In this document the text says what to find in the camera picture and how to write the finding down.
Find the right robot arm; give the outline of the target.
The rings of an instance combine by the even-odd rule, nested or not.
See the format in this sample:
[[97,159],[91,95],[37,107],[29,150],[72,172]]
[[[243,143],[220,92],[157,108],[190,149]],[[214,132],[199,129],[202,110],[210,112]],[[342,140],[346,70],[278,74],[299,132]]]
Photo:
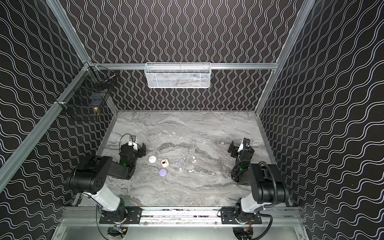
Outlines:
[[251,187],[251,193],[235,203],[232,216],[239,224],[253,222],[265,209],[279,204],[289,205],[289,191],[277,165],[264,161],[252,163],[255,150],[250,143],[250,139],[244,138],[239,146],[232,142],[228,149],[235,159],[231,179],[238,185]]

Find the cream earbud charging case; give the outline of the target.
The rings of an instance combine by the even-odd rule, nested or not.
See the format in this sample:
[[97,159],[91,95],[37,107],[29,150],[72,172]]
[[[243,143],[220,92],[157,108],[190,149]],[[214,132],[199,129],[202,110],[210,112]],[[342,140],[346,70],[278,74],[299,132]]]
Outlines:
[[167,168],[170,165],[169,160],[168,159],[162,159],[161,165],[163,168]]

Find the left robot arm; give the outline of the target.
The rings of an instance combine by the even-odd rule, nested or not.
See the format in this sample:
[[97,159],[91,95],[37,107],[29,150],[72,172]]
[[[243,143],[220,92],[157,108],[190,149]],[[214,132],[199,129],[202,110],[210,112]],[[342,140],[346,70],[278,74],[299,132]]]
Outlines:
[[137,160],[146,155],[146,145],[128,142],[120,146],[120,161],[112,157],[94,156],[87,164],[78,167],[68,178],[68,185],[97,204],[96,217],[99,224],[139,224],[142,216],[140,207],[127,207],[122,198],[115,195],[106,185],[107,177],[130,180],[136,170]]

